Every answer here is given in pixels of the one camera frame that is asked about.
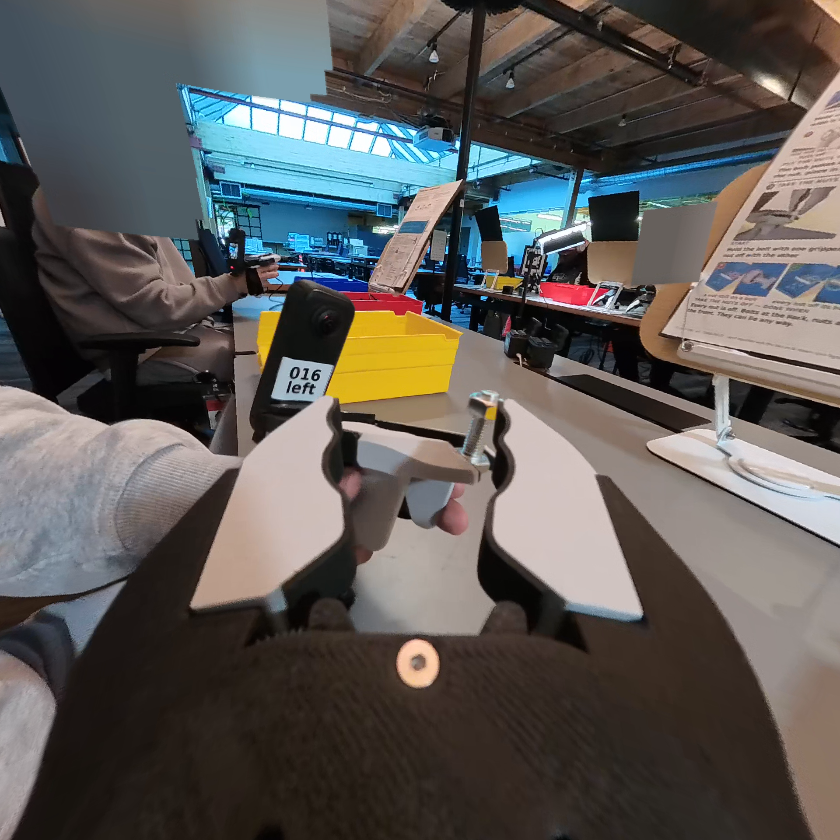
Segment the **person's grey sweatshirt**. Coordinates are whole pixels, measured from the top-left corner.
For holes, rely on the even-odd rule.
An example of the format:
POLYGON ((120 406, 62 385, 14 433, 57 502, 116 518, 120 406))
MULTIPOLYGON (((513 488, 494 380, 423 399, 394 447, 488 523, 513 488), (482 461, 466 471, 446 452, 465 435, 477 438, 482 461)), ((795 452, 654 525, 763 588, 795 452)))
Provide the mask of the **person's grey sweatshirt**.
POLYGON ((64 618, 49 610, 2 632, 2 839, 24 812, 75 657, 64 618))

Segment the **long wooden office desk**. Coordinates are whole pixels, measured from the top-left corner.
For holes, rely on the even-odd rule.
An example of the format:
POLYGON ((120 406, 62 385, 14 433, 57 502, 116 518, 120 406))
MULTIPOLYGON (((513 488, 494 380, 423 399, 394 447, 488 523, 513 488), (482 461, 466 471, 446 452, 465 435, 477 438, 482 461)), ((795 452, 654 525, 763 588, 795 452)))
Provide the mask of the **long wooden office desk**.
POLYGON ((635 330, 640 330, 643 322, 643 318, 637 317, 632 313, 627 314, 613 309, 576 306, 574 304, 534 296, 528 296, 522 300, 517 295, 506 295, 498 290, 459 283, 454 285, 454 301, 464 302, 470 306, 494 308, 507 312, 512 317, 522 315, 528 310, 544 310, 546 312, 568 314, 582 319, 595 319, 620 324, 635 330))

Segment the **silver hex bolt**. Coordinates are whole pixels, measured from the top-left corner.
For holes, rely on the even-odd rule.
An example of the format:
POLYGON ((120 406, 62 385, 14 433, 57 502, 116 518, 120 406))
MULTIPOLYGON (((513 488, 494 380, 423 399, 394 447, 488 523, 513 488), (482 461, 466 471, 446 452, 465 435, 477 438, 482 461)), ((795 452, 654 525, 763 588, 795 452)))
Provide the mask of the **silver hex bolt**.
POLYGON ((497 418, 494 422, 489 423, 474 418, 469 410, 468 413, 470 417, 469 428, 460 454, 478 471, 486 471, 490 467, 490 457, 486 454, 485 436, 494 431, 497 418))

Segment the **person's left forearm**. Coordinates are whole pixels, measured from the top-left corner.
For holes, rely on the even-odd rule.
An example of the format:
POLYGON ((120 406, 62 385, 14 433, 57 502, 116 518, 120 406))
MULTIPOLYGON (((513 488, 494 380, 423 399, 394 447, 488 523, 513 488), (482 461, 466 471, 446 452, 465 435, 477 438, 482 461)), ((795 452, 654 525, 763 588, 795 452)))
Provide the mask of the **person's left forearm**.
POLYGON ((149 419, 105 425, 1 389, 1 595, 75 595, 125 578, 237 457, 149 419))

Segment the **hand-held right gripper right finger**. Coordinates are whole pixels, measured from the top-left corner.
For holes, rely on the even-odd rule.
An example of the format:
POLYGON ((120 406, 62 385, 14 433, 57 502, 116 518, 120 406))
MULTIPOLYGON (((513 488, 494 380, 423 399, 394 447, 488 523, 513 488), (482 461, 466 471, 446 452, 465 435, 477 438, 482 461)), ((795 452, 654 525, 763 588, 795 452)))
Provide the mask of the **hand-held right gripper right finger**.
POLYGON ((483 591, 528 625, 568 615, 637 623, 644 609, 598 475, 565 437, 508 398, 497 410, 495 491, 477 564, 483 591))

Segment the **red plastic bin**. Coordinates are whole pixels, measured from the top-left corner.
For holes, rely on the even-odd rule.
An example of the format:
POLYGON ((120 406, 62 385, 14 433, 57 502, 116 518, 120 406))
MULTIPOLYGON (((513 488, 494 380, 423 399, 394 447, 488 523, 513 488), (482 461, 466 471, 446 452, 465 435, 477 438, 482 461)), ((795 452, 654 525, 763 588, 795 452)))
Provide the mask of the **red plastic bin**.
POLYGON ((408 312, 422 315, 424 311, 423 303, 413 297, 367 291, 343 291, 342 294, 351 300, 356 312, 393 312, 401 317, 408 312))
POLYGON ((591 287, 572 283, 543 281, 540 284, 539 296, 546 301, 563 303, 576 307, 588 307, 608 297, 611 289, 605 287, 591 287))

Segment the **black office chair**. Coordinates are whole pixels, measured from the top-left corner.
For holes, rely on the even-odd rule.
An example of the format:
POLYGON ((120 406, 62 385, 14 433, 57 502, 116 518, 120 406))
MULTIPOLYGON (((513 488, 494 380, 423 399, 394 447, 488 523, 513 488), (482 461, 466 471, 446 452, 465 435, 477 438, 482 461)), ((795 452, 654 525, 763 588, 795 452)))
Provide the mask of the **black office chair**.
MULTIPOLYGON (((77 386, 96 366, 70 341, 39 284, 31 237, 31 198, 37 184, 27 166, 1 163, 1 308, 33 390, 57 403, 61 393, 77 386)), ((148 386, 136 381, 144 351, 198 344, 198 339, 160 331, 102 333, 83 340, 84 350, 106 354, 111 374, 79 394, 80 413, 105 423, 149 417, 184 427, 205 424, 207 406, 194 379, 148 386)))

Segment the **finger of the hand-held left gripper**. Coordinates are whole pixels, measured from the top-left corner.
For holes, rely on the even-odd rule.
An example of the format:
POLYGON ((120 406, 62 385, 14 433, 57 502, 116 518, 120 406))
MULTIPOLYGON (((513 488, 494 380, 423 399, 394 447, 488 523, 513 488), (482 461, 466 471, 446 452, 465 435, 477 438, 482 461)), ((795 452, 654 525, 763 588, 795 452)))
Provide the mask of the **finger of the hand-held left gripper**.
POLYGON ((472 486, 486 472, 473 467, 452 444, 432 438, 360 438, 356 460, 363 489, 351 521, 356 543, 373 553, 388 543, 412 480, 472 486))
POLYGON ((455 484, 442 480, 412 480, 406 487, 410 519, 422 529, 437 526, 439 515, 452 497, 455 484))

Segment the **printed instruction sheet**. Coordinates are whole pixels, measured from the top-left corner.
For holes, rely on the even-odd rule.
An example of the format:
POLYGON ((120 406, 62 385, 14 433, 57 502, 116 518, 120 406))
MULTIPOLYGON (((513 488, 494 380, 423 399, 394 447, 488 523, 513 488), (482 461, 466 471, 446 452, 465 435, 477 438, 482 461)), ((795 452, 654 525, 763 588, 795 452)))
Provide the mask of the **printed instruction sheet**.
POLYGON ((712 371, 839 370, 839 78, 791 132, 665 328, 712 371))

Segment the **person's left hand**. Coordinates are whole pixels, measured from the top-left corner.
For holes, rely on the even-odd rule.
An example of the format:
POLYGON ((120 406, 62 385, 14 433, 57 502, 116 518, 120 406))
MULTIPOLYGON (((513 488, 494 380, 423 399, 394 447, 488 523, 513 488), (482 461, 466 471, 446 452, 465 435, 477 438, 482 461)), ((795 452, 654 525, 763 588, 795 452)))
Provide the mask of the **person's left hand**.
MULTIPOLYGON (((350 509, 357 507, 356 499, 362 494, 363 475, 359 468, 345 466, 339 488, 346 496, 350 509)), ((436 527, 450 535, 459 536, 467 531, 469 518, 459 499, 464 495, 466 485, 454 483, 447 505, 438 513, 436 527)))

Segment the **grey desk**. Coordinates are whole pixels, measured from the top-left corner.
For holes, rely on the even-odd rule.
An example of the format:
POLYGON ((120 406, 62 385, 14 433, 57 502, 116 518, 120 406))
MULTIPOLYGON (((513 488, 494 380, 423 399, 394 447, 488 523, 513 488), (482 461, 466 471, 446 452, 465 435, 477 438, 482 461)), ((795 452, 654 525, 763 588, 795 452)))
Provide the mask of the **grey desk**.
MULTIPOLYGON (((462 332, 446 394, 349 410, 462 433, 468 396, 483 389, 559 430, 692 569, 762 684, 814 837, 838 838, 838 548, 655 457, 647 443, 663 428, 520 367, 476 332, 462 332)), ((479 629, 490 600, 476 580, 476 520, 490 492, 485 480, 467 490, 465 537, 395 528, 357 575, 351 614, 360 630, 479 629)))

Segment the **wooden board with sheet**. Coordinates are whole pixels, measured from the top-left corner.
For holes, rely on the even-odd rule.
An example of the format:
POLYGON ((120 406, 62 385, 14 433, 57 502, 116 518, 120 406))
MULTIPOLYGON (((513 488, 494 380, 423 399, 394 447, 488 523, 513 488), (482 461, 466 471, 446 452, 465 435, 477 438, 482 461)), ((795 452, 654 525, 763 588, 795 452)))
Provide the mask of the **wooden board with sheet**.
POLYGON ((426 254, 436 225, 464 185, 465 181, 459 179, 425 187, 414 196, 372 271, 370 289, 393 295, 406 292, 426 254))

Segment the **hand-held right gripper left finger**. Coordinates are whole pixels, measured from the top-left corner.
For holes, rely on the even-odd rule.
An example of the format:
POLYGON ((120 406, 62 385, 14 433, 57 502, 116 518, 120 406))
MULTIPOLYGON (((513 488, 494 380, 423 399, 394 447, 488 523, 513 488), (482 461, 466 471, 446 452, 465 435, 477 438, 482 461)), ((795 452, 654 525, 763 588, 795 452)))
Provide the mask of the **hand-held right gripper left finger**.
POLYGON ((339 598, 356 574, 350 514, 339 482, 342 426, 324 396, 268 434, 244 459, 190 607, 255 606, 294 615, 339 598))

